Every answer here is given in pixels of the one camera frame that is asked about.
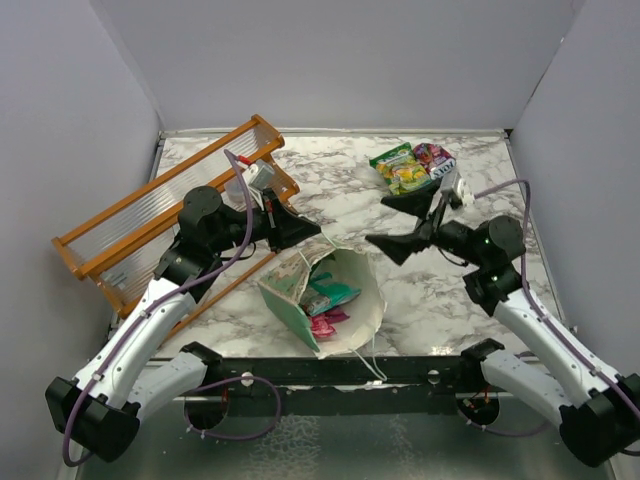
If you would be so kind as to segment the green paper gift bag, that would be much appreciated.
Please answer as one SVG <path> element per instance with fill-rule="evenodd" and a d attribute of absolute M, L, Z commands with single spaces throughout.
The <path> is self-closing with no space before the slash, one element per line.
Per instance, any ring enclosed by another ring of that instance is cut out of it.
<path fill-rule="evenodd" d="M 355 355 L 375 382 L 388 379 L 360 353 L 374 345 L 387 303 L 374 266 L 360 247 L 314 238 L 258 281 L 271 313 L 321 361 Z"/>

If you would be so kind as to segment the green snack packet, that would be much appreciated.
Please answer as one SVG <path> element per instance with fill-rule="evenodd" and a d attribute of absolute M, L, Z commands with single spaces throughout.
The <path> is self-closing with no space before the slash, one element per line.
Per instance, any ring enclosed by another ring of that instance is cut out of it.
<path fill-rule="evenodd" d="M 392 195 L 410 193 L 432 183 L 408 142 L 370 159 L 369 166 L 381 175 Z"/>

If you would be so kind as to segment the pink purple snack packet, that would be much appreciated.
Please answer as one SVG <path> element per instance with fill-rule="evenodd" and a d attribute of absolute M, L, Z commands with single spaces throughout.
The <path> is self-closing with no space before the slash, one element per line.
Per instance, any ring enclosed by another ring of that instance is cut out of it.
<path fill-rule="evenodd" d="M 413 148 L 413 154 L 432 180 L 443 177 L 456 166 L 456 159 L 437 144 L 420 143 Z"/>

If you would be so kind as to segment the teal snack packet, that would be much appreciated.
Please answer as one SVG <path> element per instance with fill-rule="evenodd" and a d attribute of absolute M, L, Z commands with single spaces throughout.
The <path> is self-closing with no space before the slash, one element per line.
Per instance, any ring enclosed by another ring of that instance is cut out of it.
<path fill-rule="evenodd" d="M 299 301 L 309 316 L 346 304 L 361 294 L 361 289 L 336 281 L 329 272 L 312 277 Z"/>

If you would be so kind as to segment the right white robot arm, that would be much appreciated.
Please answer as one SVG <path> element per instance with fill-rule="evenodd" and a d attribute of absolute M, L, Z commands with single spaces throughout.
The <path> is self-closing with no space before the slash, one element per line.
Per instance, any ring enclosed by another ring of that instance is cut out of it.
<path fill-rule="evenodd" d="M 534 295 L 526 268 L 514 260 L 526 254 L 526 220 L 499 215 L 471 228 L 446 221 L 448 208 L 463 196 L 454 187 L 430 184 L 382 205 L 415 217 L 404 235 L 368 234 L 366 240 L 394 263 L 434 247 L 473 266 L 463 278 L 473 303 L 507 327 L 540 361 L 533 367 L 503 346 L 484 341 L 465 351 L 461 383 L 481 391 L 502 389 L 555 427 L 569 451 L 589 467 L 617 454 L 632 456 L 639 440 L 639 377 L 622 376 L 585 347 Z"/>

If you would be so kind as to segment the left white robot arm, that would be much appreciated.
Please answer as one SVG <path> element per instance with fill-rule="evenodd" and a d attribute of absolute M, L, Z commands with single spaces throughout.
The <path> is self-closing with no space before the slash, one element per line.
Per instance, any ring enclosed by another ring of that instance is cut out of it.
<path fill-rule="evenodd" d="M 261 206 L 239 212 L 214 187 L 186 194 L 179 231 L 134 311 L 72 379 L 56 377 L 45 390 L 65 447 L 76 442 L 113 462 L 135 439 L 144 415 L 190 389 L 206 395 L 218 388 L 220 369 L 190 352 L 158 374 L 140 374 L 168 333 L 249 244 L 264 240 L 271 251 L 280 252 L 320 234 L 317 223 L 282 204 L 272 189 L 261 198 Z"/>

